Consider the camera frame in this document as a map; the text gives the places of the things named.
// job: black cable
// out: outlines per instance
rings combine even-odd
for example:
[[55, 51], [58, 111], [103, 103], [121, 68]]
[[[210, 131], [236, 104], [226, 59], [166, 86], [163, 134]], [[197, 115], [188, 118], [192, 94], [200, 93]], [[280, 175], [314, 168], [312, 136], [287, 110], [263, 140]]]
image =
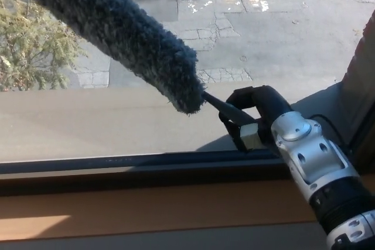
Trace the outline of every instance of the black cable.
[[339, 139], [339, 142], [341, 143], [340, 147], [345, 150], [345, 153], [348, 154], [348, 155], [351, 155], [352, 152], [351, 150], [349, 149], [348, 145], [345, 143], [344, 141], [344, 138], [342, 137], [342, 135], [340, 134], [339, 130], [337, 129], [337, 127], [333, 124], [333, 122], [331, 120], [329, 120], [328, 117], [326, 117], [325, 115], [322, 115], [322, 114], [313, 114], [311, 115], [308, 119], [314, 119], [314, 118], [317, 118], [317, 117], [320, 117], [322, 118], [325, 122], [327, 122], [329, 124], [329, 126], [332, 128], [332, 130], [335, 132], [337, 138]]

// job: window glass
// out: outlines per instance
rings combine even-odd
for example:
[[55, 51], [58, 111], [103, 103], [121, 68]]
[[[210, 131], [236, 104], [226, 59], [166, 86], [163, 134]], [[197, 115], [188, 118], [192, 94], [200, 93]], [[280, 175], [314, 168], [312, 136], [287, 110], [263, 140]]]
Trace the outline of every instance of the window glass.
[[[342, 79], [374, 2], [135, 1], [196, 50], [197, 74], [220, 99], [270, 84], [292, 104]], [[0, 6], [3, 162], [236, 149], [209, 105], [177, 113], [34, 0]]]

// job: paved street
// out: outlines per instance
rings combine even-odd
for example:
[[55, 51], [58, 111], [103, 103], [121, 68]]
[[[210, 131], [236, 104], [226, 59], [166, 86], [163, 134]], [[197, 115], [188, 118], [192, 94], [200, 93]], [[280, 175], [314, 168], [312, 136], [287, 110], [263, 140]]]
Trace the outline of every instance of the paved street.
[[[197, 50], [199, 76], [220, 81], [342, 78], [375, 0], [136, 0]], [[143, 81], [84, 45], [71, 88]]]

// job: window seal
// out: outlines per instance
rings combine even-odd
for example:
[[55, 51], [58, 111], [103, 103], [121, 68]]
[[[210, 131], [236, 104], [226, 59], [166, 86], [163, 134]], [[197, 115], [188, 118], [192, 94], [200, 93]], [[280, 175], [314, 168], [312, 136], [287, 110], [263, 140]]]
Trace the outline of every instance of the window seal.
[[[118, 189], [138, 189], [144, 187], [180, 186], [195, 184], [231, 183], [257, 180], [288, 179], [289, 170], [283, 161], [268, 150], [254, 150], [242, 153], [236, 150], [217, 152], [184, 152], [163, 155], [117, 156], [126, 159], [127, 165], [140, 163], [140, 166], [122, 166], [115, 161], [105, 161], [108, 157], [91, 159], [50, 160], [43, 162], [3, 163], [0, 165], [0, 196], [24, 196], [34, 194], [102, 191]], [[142, 157], [144, 162], [134, 160]], [[76, 164], [86, 168], [124, 168], [116, 173], [103, 170], [101, 173], [88, 173], [79, 170]], [[68, 172], [66, 176], [54, 172]], [[49, 176], [37, 177], [35, 173], [48, 172]]]

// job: sidewalk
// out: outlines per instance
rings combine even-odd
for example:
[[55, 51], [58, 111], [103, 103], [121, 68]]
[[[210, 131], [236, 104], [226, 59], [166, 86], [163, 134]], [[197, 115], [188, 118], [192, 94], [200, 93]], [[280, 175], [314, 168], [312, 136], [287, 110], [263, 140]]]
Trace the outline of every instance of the sidewalk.
[[[197, 50], [207, 83], [341, 80], [375, 0], [136, 0]], [[72, 87], [145, 83], [88, 44]]]

